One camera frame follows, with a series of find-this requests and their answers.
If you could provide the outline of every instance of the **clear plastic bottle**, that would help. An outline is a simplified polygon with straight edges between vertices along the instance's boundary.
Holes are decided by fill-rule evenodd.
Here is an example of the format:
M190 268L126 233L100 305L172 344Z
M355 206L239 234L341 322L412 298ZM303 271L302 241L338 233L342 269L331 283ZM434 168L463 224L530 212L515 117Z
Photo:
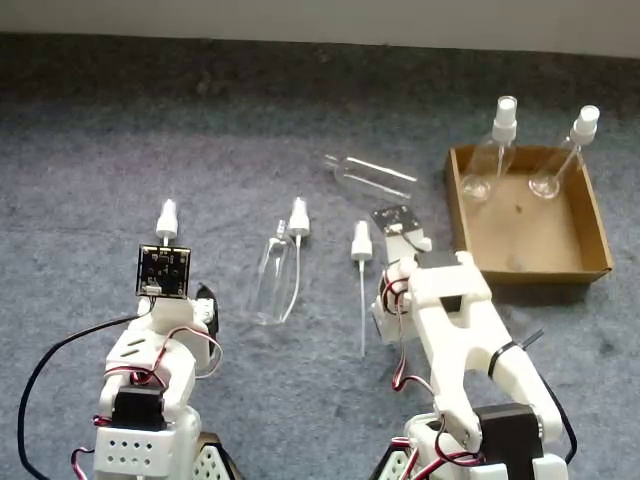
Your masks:
M474 201L485 202L511 166L516 138L516 108L514 97L498 99L496 117L491 133L478 142L469 165L462 175L462 192Z
M392 202L408 202L418 181L411 175L354 157L325 155L325 165L345 187Z
M585 105L580 109L569 135L529 179L529 188L535 195L548 200L559 195L569 168L572 164L579 165L582 147L593 141L598 130L598 118L600 110L597 107Z
M244 312L261 325L282 323L285 300L291 276L291 239L286 234L287 222L280 220L269 238L249 287Z

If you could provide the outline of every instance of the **gray carpet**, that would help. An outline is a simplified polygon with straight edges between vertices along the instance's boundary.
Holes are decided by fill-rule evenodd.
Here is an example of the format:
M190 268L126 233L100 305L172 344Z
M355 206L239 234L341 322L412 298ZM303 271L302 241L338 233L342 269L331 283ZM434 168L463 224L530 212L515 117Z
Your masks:
M587 292L521 289L497 304L531 347L580 440L572 478L637 478L640 393L640 62L533 53L93 37L0 37L0 464L28 478L16 410L44 350L135 309L137 246L159 206L180 204L192 281L219 292L219 374L192 405L249 480L366 479L392 435L429 409L417 387L394 393L398 351L370 325L358 358L353 222L366 210L320 166L325 153L415 169L415 210L441 249L451 231L442 165L474 141L501 94L519 98L519 141L548 143L578 108L602 109L587 152L615 270ZM243 320L251 266L266 236L308 198L301 298L286 327ZM369 299L383 261L376 236ZM50 478L92 446L91 416L119 329L69 346L33 392L28 451ZM426 374L412 345L413 371ZM481 405L501 398L470 376ZM557 447L567 449L566 441ZM90 460L83 459L90 469Z

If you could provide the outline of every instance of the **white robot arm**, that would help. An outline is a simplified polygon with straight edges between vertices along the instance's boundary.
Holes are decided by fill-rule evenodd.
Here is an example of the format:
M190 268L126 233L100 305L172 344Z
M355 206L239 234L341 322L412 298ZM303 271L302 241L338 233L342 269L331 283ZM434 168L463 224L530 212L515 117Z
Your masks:
M210 376L222 358L215 296L206 287L196 299L186 296L190 250L169 246L177 233L173 202L156 233L161 246L140 247L142 316L107 356L94 420L95 479L238 479L219 441L200 441L200 416L188 405L197 374L209 369L202 376Z
M374 319L387 343L419 337L431 366L435 412L407 423L406 437L395 439L395 453L372 478L566 480L566 462L544 451L561 437L564 419L507 332L471 254L443 262L426 253L419 245L430 242L407 207L375 212L374 220L385 233L389 260ZM467 370L486 372L514 403L472 408L463 386ZM385 477L391 460L397 476Z

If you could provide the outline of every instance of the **cardboard box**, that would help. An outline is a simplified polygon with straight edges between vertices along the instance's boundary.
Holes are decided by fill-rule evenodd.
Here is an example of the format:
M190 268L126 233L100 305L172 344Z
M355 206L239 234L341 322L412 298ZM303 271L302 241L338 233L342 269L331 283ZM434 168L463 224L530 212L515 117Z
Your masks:
M461 172L473 149L449 152L449 210L455 248L473 254L489 283L585 284L611 271L609 245L584 165L571 169L557 198L544 200L531 193L528 179L553 149L517 147L509 172L480 204L461 191Z

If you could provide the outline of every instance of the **black circuit board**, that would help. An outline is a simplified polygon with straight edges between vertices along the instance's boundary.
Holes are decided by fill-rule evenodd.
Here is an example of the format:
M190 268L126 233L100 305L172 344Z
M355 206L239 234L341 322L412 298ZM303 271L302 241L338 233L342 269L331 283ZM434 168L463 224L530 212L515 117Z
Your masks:
M136 295L187 298L191 249L140 245Z
M402 233L413 232L420 228L418 218L406 205L376 210L371 213L371 218L385 237L400 235L400 232L392 231L390 228L392 225L402 225Z

